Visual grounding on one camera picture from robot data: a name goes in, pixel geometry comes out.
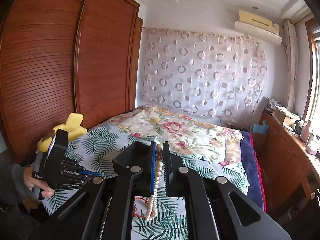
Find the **blue gripper pad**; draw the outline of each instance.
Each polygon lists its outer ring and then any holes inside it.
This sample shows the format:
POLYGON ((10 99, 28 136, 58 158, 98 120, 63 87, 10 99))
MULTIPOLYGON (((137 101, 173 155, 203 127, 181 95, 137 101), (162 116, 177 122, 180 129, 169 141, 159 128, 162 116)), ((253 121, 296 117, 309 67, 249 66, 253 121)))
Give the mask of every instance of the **blue gripper pad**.
POLYGON ((151 157, 151 169, 150 169, 150 192, 153 195, 153 190, 155 187, 155 172, 156 172, 156 143, 151 141, 150 143, 150 153, 151 157))

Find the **wooden slats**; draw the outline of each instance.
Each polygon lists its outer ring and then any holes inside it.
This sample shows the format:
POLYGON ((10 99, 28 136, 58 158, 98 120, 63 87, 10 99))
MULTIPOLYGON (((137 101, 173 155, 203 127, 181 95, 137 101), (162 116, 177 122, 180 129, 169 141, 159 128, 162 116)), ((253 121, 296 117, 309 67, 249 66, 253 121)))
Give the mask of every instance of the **wooden slats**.
POLYGON ((90 128, 127 110, 133 27, 138 7, 126 0, 86 0, 77 37, 77 111, 90 128))
POLYGON ((75 112, 73 58, 83 0, 15 0, 2 32, 1 117, 22 160, 75 112))

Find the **pearl necklace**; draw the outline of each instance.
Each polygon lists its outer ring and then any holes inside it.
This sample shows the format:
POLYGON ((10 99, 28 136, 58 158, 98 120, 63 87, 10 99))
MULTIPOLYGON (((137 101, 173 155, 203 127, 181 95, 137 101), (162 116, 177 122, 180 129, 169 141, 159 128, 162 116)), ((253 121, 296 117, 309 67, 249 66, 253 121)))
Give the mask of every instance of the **pearl necklace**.
POLYGON ((157 206, 157 191, 159 187, 159 180, 163 166, 163 150, 160 144, 156 146, 156 172, 155 172, 155 185, 153 188, 153 195, 148 197, 147 215, 145 217, 146 221, 150 221, 158 215, 157 206))

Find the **black metal frame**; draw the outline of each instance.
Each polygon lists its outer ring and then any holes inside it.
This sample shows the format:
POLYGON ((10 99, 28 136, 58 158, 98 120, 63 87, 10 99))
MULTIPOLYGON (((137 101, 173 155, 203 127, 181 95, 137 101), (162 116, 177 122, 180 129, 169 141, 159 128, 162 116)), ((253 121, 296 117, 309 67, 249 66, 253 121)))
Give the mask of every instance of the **black metal frame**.
MULTIPOLYGON (((87 171, 83 166, 65 157, 68 148, 68 132, 58 129, 46 153, 38 152, 32 177, 44 180, 56 191, 78 189, 100 173, 87 171)), ((43 200, 42 189, 34 186, 35 198, 43 200)))
MULTIPOLYGON (((29 239, 130 240, 134 196, 153 193, 154 149, 154 142, 132 144, 113 161, 117 177, 88 181, 29 239)), ((166 194, 185 197, 188 239, 291 239, 225 177, 207 179, 184 167, 181 157, 170 154, 168 142, 163 158, 166 194)))

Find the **window curtain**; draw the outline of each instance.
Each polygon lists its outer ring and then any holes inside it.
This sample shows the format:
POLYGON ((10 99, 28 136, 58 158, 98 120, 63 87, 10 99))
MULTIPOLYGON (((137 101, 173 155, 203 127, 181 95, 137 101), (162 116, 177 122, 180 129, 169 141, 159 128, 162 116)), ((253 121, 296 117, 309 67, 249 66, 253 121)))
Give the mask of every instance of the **window curtain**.
POLYGON ((267 78, 258 42, 155 28, 145 28, 142 41, 144 99, 206 122, 252 122, 267 78))
POLYGON ((284 22, 284 35, 286 41, 285 50, 288 57, 290 82, 287 109, 292 112, 294 110, 294 85, 296 81, 296 65, 298 63, 298 45, 296 30, 294 25, 289 20, 284 22))

